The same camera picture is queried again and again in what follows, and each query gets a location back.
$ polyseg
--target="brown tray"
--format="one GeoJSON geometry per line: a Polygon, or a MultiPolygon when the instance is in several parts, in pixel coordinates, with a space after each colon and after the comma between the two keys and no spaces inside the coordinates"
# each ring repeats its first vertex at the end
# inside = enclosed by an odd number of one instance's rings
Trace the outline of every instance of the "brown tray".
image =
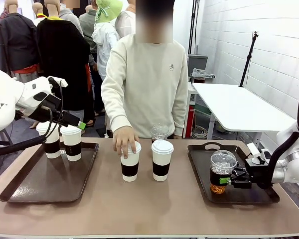
{"type": "Polygon", "coordinates": [[[224,194],[218,195],[210,191],[210,157],[219,150],[224,149],[232,152],[240,165],[244,165],[243,159],[247,155],[243,150],[234,145],[222,145],[216,142],[209,142],[203,145],[189,145],[189,159],[191,161],[197,183],[203,190],[209,201],[213,203],[227,204],[272,204],[278,203],[280,198],[278,194],[269,188],[263,190],[256,184],[252,185],[251,189],[234,188],[233,185],[226,186],[224,194]]]}
{"type": "Polygon", "coordinates": [[[9,203],[55,204],[80,199],[98,151],[97,143],[82,143],[82,158],[70,162],[61,143],[61,156],[48,159],[41,146],[0,194],[9,203]]]}

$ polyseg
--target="table leg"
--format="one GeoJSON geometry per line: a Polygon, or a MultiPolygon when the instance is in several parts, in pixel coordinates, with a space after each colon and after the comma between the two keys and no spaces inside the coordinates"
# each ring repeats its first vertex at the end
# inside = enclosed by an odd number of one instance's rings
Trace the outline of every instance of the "table leg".
{"type": "Polygon", "coordinates": [[[211,138],[213,137],[214,125],[215,125],[215,115],[213,113],[211,113],[209,127],[208,127],[207,140],[211,140],[211,138]]]}
{"type": "Polygon", "coordinates": [[[260,139],[261,139],[261,135],[262,135],[263,133],[261,133],[261,132],[257,132],[256,134],[255,134],[255,137],[254,137],[254,145],[256,146],[256,148],[258,148],[259,147],[259,143],[260,143],[260,139]]]}
{"type": "Polygon", "coordinates": [[[187,122],[188,122],[188,113],[189,113],[190,96],[191,96],[191,93],[188,92],[188,95],[187,95],[187,106],[186,106],[186,116],[185,116],[184,131],[183,131],[183,138],[186,137],[186,130],[187,130],[187,122]]]}

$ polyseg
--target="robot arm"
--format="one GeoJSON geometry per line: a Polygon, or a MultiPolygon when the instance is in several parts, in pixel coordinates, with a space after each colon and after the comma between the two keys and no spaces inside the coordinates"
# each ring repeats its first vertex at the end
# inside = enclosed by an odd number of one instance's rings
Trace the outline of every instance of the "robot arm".
{"type": "Polygon", "coordinates": [[[250,188],[256,183],[263,189],[274,183],[299,182],[299,106],[297,121],[277,134],[280,145],[273,155],[268,150],[252,150],[254,158],[245,159],[245,168],[237,168],[231,184],[237,188],[250,188]]]}
{"type": "MultiPolygon", "coordinates": [[[[39,122],[51,121],[64,126],[73,125],[84,129],[85,124],[79,118],[61,109],[61,99],[52,95],[51,89],[66,87],[64,79],[40,77],[28,83],[12,79],[0,71],[0,131],[13,119],[28,117],[39,122]]],[[[25,149],[44,142],[46,138],[38,137],[17,145],[0,149],[0,155],[25,149]]]]}

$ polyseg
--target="paper coffee cup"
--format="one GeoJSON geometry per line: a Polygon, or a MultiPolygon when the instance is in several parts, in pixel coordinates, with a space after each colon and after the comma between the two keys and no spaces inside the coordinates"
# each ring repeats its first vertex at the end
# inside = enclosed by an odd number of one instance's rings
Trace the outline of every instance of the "paper coffee cup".
{"type": "Polygon", "coordinates": [[[136,154],[132,152],[132,148],[128,146],[128,158],[124,158],[123,151],[121,156],[121,166],[122,166],[122,175],[124,181],[133,182],[138,177],[138,170],[139,170],[139,158],[140,158],[140,151],[142,149],[141,144],[135,142],[136,146],[136,154]]]}
{"type": "Polygon", "coordinates": [[[60,132],[63,137],[63,143],[68,160],[80,160],[82,156],[81,129],[69,125],[68,127],[62,126],[60,132]]]}
{"type": "MultiPolygon", "coordinates": [[[[39,123],[36,127],[36,130],[39,132],[39,135],[44,135],[48,128],[50,122],[39,123]]],[[[51,124],[49,134],[52,132],[55,123],[51,124]]],[[[59,138],[59,125],[56,126],[53,133],[46,139],[46,142],[43,144],[44,152],[47,158],[57,158],[61,155],[60,151],[60,138],[59,138]]]]}
{"type": "Polygon", "coordinates": [[[153,152],[153,177],[156,181],[165,181],[174,146],[166,140],[159,139],[151,145],[151,149],[153,152]]]}

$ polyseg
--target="gray box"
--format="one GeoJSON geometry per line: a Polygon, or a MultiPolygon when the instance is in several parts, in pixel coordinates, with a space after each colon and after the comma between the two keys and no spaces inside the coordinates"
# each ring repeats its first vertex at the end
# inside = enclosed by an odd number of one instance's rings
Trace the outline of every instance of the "gray box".
{"type": "Polygon", "coordinates": [[[188,55],[188,76],[191,76],[191,73],[193,73],[194,68],[205,70],[207,65],[207,60],[208,60],[208,56],[189,54],[188,55]]]}

